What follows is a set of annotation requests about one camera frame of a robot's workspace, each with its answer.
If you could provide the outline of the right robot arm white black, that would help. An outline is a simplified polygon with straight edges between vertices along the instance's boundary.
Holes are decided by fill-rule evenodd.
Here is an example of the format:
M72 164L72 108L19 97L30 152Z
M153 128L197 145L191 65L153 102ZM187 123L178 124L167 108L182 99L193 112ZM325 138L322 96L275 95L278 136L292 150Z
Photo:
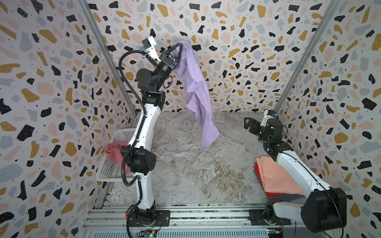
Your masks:
M244 118L244 128L259 138L266 153L286 170L307 199L304 204L275 202L270 206L270 216L303 223L313 233L344 229L347 225L346 193L323 181L304 164L283 140L282 122L272 116L265 116L262 122Z

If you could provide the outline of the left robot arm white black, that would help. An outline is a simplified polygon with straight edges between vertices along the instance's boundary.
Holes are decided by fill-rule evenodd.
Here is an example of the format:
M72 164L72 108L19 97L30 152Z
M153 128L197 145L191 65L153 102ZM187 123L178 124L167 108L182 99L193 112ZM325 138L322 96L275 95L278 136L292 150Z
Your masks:
M145 43L142 50L132 50L124 53L118 62L118 71L124 83L128 83L122 63L131 54L140 54L155 66L151 71L141 68L137 74L139 96L130 84L127 87L135 95L142 107L137 128L128 146L121 148L122 181L125 186L137 185L138 201L127 212L127 219L149 226L158 221L155 200L152 193L152 171L156 165L156 156L151 152L153 132L156 121L165 104L166 93L161 90L165 80L170 78L172 71L181 59L183 45L177 43L164 51L159 57L150 56L156 50L152 43Z

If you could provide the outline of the lilac purple t-shirt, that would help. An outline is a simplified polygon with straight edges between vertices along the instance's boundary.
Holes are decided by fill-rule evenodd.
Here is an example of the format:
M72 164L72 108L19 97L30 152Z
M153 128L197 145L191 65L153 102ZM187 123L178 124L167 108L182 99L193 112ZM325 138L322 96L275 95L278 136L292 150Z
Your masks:
M183 48L181 52L177 49L175 53L180 56L175 73L185 83L187 111L190 115L195 115L202 126L201 147L206 149L220 136L213 117L208 85L190 43L186 40L175 40L172 46L177 43L181 43Z

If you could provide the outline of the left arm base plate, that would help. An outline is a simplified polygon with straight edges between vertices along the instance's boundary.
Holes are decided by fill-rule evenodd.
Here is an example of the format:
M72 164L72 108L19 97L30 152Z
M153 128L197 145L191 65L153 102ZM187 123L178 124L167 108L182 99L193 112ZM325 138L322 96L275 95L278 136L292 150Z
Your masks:
M170 210L144 210L135 209L126 213L130 227L168 227L170 223Z

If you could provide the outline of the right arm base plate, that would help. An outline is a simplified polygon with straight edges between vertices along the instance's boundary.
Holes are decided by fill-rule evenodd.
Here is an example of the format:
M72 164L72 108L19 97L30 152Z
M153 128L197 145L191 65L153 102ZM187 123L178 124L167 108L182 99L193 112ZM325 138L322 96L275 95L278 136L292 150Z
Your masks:
M252 226L281 226L292 224L289 219L276 217L274 212L267 208L249 210L249 220Z

